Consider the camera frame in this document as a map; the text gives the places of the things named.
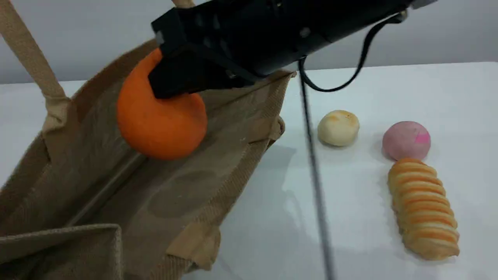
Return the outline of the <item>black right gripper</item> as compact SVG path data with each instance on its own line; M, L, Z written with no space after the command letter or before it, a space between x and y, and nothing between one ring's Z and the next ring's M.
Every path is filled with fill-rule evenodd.
M163 55L148 74L157 99L254 85L410 0L210 0L151 23Z

